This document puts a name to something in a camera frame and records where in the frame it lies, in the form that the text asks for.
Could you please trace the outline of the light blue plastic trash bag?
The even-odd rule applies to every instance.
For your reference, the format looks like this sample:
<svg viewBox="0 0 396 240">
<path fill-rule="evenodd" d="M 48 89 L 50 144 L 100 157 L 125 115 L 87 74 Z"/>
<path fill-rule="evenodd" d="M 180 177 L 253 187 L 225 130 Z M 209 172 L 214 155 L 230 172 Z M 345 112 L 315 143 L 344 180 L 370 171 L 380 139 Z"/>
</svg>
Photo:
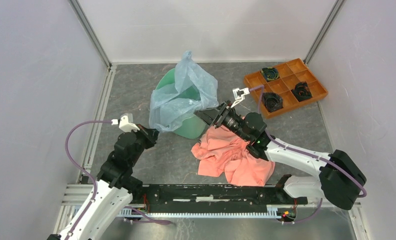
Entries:
<svg viewBox="0 0 396 240">
<path fill-rule="evenodd" d="M 174 82 L 152 91 L 149 126 L 160 132 L 173 132 L 194 117 L 194 112 L 219 105 L 218 81 L 185 51 L 174 68 Z"/>
</svg>

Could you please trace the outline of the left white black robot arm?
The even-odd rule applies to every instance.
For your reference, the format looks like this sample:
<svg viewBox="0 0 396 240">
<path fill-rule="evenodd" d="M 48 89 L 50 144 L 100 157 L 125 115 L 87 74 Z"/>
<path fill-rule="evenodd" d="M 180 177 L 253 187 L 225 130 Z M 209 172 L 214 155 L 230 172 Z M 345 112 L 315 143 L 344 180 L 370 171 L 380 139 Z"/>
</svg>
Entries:
<svg viewBox="0 0 396 240">
<path fill-rule="evenodd" d="M 132 176 L 144 150 L 155 146 L 159 131 L 140 124 L 124 130 L 97 174 L 93 189 L 75 217 L 50 240 L 99 240 L 120 211 L 143 198 L 143 183 Z"/>
</svg>

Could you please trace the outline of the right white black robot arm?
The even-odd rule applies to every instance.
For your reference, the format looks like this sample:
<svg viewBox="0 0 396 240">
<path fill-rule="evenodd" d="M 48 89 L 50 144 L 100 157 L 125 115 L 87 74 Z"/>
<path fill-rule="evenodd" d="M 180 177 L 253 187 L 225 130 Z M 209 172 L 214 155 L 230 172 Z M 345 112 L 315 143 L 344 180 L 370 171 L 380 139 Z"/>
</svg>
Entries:
<svg viewBox="0 0 396 240">
<path fill-rule="evenodd" d="M 328 200 L 342 210 L 351 210 L 359 198 L 367 196 L 367 178 L 351 157 L 342 150 L 333 153 L 308 150 L 269 134 L 260 113 L 236 113 L 229 101 L 217 107 L 196 110 L 194 114 L 210 127 L 225 127 L 244 140 L 255 158 L 288 165 L 307 173 L 306 177 L 287 175 L 275 189 L 275 199 L 288 204 L 294 198 Z"/>
</svg>

